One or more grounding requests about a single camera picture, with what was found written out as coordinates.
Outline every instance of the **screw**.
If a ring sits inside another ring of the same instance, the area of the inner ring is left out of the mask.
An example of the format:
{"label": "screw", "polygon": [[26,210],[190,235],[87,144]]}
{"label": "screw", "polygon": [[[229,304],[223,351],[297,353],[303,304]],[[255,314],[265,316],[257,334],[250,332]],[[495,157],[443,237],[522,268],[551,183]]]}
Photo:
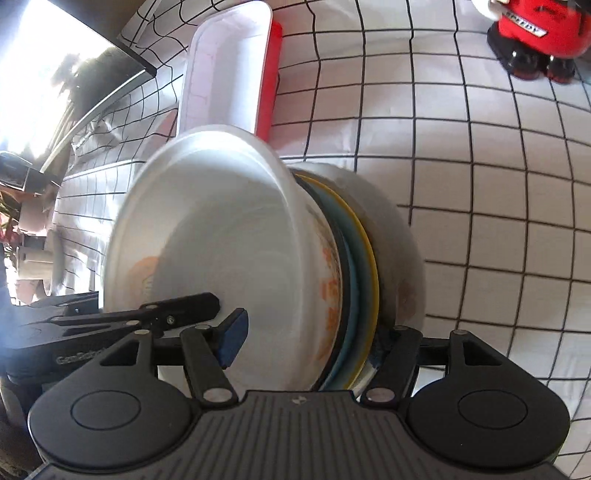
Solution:
{"label": "screw", "polygon": [[232,399],[232,392],[227,388],[210,388],[205,391],[203,398],[212,403],[226,403]]}
{"label": "screw", "polygon": [[389,388],[376,387],[369,390],[365,397],[374,403],[387,403],[394,399],[396,395]]}

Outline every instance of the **grid pattern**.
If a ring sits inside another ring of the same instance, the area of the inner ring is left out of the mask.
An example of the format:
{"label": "grid pattern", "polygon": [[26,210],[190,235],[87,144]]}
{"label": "grid pattern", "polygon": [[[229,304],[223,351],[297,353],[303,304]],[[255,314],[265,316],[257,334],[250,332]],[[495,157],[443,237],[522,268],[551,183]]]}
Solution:
{"label": "grid pattern", "polygon": [[[158,74],[74,139],[54,217],[64,293],[100,290],[121,201],[174,135],[192,35],[236,3],[148,0],[122,32]],[[468,329],[554,390],[573,418],[557,465],[590,479],[591,63],[569,86],[510,78],[469,0],[270,4],[284,27],[271,145],[399,206],[426,259],[424,334]]]}

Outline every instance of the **red robot figurine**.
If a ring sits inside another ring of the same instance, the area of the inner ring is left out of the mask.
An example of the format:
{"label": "red robot figurine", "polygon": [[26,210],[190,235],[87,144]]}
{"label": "red robot figurine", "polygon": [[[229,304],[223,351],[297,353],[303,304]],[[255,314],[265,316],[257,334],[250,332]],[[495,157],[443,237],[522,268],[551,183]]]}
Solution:
{"label": "red robot figurine", "polygon": [[574,59],[591,46],[591,0],[472,2],[481,14],[497,20],[488,30],[488,44],[516,77],[533,80],[543,73],[568,83]]}

